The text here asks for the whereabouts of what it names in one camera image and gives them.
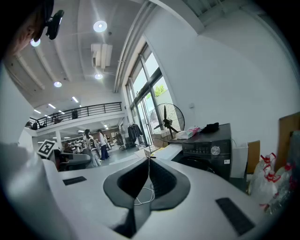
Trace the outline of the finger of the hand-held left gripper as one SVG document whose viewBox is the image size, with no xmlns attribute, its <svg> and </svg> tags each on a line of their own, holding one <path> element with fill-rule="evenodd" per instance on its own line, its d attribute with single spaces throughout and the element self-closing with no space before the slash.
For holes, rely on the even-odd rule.
<svg viewBox="0 0 300 240">
<path fill-rule="evenodd" d="M 91 163 L 90 156 L 86 154 L 61 153 L 59 158 L 59 171 L 81 170 Z"/>
</svg>

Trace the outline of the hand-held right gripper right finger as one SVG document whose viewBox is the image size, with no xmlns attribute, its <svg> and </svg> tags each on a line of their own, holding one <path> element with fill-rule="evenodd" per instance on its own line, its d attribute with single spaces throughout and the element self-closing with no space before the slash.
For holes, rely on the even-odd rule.
<svg viewBox="0 0 300 240">
<path fill-rule="evenodd" d="M 153 211 L 137 232 L 137 240 L 261 240 L 270 221 L 253 199 L 215 174 L 171 160 L 164 164 L 186 175 L 190 191 L 172 210 Z M 239 236 L 217 205 L 231 199 L 255 225 Z"/>
</svg>

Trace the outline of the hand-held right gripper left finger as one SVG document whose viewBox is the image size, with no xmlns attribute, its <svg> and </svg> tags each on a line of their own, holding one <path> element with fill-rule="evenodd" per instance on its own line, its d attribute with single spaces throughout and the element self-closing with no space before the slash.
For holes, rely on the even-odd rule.
<svg viewBox="0 0 300 240">
<path fill-rule="evenodd" d="M 148 179 L 148 159 L 61 173 L 71 224 L 79 240 L 150 240 L 150 205 L 137 205 Z"/>
</svg>

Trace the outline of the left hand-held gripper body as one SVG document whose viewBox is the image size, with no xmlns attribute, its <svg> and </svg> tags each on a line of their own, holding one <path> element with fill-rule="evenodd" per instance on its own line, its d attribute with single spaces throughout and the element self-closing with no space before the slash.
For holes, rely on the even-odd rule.
<svg viewBox="0 0 300 240">
<path fill-rule="evenodd" d="M 37 154 L 42 159 L 48 159 L 52 161 L 54 164 L 60 162 L 60 155 L 61 151 L 58 147 L 58 144 L 54 141 L 44 140 L 39 147 Z"/>
</svg>

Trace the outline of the white paper tray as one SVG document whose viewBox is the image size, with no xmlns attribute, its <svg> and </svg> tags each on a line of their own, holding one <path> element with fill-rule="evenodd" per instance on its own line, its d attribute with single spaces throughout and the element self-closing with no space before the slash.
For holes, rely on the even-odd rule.
<svg viewBox="0 0 300 240">
<path fill-rule="evenodd" d="M 160 148 L 153 153 L 153 156 L 158 160 L 171 161 L 182 151 L 182 145 L 177 143 L 171 143 L 165 148 Z"/>
</svg>

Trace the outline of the black printer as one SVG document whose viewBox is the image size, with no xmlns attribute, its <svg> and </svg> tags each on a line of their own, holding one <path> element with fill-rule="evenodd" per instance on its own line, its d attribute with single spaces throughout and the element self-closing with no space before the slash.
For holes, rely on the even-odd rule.
<svg viewBox="0 0 300 240">
<path fill-rule="evenodd" d="M 196 133 L 189 139 L 173 139 L 169 143 L 182 145 L 182 158 L 176 162 L 214 173 L 227 181 L 230 179 L 232 133 L 229 123 L 219 125 L 213 133 Z"/>
</svg>

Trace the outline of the white paper bag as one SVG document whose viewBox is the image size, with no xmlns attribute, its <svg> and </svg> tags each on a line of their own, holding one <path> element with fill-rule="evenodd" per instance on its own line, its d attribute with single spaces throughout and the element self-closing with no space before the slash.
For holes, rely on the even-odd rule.
<svg viewBox="0 0 300 240">
<path fill-rule="evenodd" d="M 232 147 L 231 178 L 243 178 L 248 162 L 248 143 Z"/>
</svg>

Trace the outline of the white printed t-shirt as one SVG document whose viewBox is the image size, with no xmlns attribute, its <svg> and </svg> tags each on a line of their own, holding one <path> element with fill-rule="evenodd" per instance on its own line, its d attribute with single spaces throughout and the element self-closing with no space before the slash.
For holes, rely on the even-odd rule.
<svg viewBox="0 0 300 240">
<path fill-rule="evenodd" d="M 0 64 L 0 143 L 17 143 L 33 107 Z"/>
</svg>

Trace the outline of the brown cardboard panel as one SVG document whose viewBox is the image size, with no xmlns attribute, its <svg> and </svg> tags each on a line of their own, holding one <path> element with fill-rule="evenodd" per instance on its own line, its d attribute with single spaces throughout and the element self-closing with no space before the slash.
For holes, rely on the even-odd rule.
<svg viewBox="0 0 300 240">
<path fill-rule="evenodd" d="M 260 160 L 260 141 L 248 143 L 247 174 L 253 174 Z"/>
</svg>

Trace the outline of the black mezzanine railing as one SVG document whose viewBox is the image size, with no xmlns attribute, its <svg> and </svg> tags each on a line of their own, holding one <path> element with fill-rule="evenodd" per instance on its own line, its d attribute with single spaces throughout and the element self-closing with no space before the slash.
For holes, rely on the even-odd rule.
<svg viewBox="0 0 300 240">
<path fill-rule="evenodd" d="M 31 130 L 38 130 L 40 128 L 45 128 L 51 125 L 59 124 L 70 120 L 76 120 L 90 116 L 98 116 L 106 113 L 116 113 L 121 111 L 121 102 L 89 105 L 66 111 L 58 111 L 51 115 L 45 115 L 40 119 L 30 117 L 25 125 L 25 128 L 29 128 Z"/>
</svg>

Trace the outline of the pink and green pouch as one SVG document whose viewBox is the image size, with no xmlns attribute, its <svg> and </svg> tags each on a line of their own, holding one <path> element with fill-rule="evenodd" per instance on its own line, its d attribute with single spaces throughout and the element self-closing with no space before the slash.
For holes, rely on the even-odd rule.
<svg viewBox="0 0 300 240">
<path fill-rule="evenodd" d="M 199 133 L 203 130 L 203 127 L 192 126 L 187 130 L 180 131 L 176 134 L 177 139 L 185 140 L 193 137 L 196 133 Z"/>
</svg>

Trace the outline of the black cloth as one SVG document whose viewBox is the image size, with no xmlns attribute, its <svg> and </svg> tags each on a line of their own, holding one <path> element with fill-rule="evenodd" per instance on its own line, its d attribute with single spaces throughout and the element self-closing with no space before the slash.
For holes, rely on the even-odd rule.
<svg viewBox="0 0 300 240">
<path fill-rule="evenodd" d="M 219 123 L 213 123 L 213 124 L 207 124 L 206 127 L 204 127 L 200 133 L 201 134 L 210 134 L 210 133 L 214 133 L 217 132 L 219 130 Z"/>
</svg>

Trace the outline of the clothes rack with dark garments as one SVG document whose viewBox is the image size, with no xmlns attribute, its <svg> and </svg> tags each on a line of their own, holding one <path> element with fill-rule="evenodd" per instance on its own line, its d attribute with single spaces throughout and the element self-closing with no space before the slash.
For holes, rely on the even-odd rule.
<svg viewBox="0 0 300 240">
<path fill-rule="evenodd" d="M 128 138 L 129 138 L 129 147 L 136 147 L 136 146 L 140 146 L 141 144 L 141 139 L 140 137 L 143 136 L 142 131 L 140 129 L 140 127 L 133 123 L 130 123 L 128 128 L 127 128 L 127 132 L 128 132 Z"/>
</svg>

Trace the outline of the brown cardboard box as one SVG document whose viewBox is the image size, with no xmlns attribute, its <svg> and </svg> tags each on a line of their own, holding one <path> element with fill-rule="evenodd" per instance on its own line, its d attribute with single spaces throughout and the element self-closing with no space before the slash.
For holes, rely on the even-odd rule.
<svg viewBox="0 0 300 240">
<path fill-rule="evenodd" d="M 165 148 L 169 145 L 168 141 L 171 140 L 170 132 L 163 131 L 158 134 L 152 134 L 153 145 L 159 148 Z"/>
</svg>

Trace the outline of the black standing fan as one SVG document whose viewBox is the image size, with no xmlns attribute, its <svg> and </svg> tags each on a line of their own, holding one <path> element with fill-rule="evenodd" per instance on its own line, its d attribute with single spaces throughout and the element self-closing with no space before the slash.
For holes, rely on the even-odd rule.
<svg viewBox="0 0 300 240">
<path fill-rule="evenodd" d="M 174 104 L 161 103 L 150 115 L 150 127 L 152 134 L 163 131 L 170 132 L 171 140 L 168 143 L 176 143 L 179 140 L 176 134 L 185 128 L 185 119 L 182 111 Z"/>
</svg>

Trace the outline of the tan wooden board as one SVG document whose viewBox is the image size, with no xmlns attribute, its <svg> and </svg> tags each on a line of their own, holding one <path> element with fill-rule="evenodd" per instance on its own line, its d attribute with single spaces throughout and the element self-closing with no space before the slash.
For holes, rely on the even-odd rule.
<svg viewBox="0 0 300 240">
<path fill-rule="evenodd" d="M 279 119 L 279 139 L 275 171 L 287 162 L 290 139 L 294 131 L 300 130 L 300 112 Z"/>
</svg>

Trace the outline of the grey blue plastic bag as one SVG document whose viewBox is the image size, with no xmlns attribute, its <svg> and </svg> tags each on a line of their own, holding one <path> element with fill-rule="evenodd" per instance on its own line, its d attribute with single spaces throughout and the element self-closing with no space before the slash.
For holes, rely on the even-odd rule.
<svg viewBox="0 0 300 240">
<path fill-rule="evenodd" d="M 294 165 L 300 164 L 300 130 L 293 131 L 290 137 L 288 162 Z"/>
</svg>

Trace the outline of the white ceiling air conditioner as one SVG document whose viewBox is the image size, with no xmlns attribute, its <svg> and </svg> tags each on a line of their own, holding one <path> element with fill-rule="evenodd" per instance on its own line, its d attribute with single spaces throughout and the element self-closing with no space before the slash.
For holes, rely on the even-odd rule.
<svg viewBox="0 0 300 240">
<path fill-rule="evenodd" d="M 111 65 L 113 46 L 108 44 L 91 44 L 92 66 L 105 69 Z"/>
</svg>

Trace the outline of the black-framed glass door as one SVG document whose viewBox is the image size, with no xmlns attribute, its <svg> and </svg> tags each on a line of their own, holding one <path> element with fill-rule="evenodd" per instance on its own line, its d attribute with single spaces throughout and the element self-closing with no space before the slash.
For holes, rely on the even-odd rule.
<svg viewBox="0 0 300 240">
<path fill-rule="evenodd" d="M 159 104 L 171 103 L 171 88 L 158 65 L 158 61 L 145 43 L 137 53 L 134 66 L 125 84 L 129 101 L 129 124 L 137 125 L 142 135 L 137 138 L 140 145 L 152 144 L 150 115 Z"/>
</svg>

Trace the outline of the white ceiling pipe run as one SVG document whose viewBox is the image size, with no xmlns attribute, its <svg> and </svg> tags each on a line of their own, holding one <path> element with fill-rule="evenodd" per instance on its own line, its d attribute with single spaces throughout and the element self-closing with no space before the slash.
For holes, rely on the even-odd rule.
<svg viewBox="0 0 300 240">
<path fill-rule="evenodd" d="M 140 10 L 138 11 L 133 23 L 131 24 L 128 34 L 126 36 L 120 59 L 118 60 L 117 71 L 115 75 L 115 82 L 113 92 L 119 91 L 121 80 L 126 72 L 126 67 L 129 65 L 130 59 L 135 51 L 138 41 L 144 31 L 147 20 L 150 18 L 156 4 L 146 0 Z"/>
</svg>

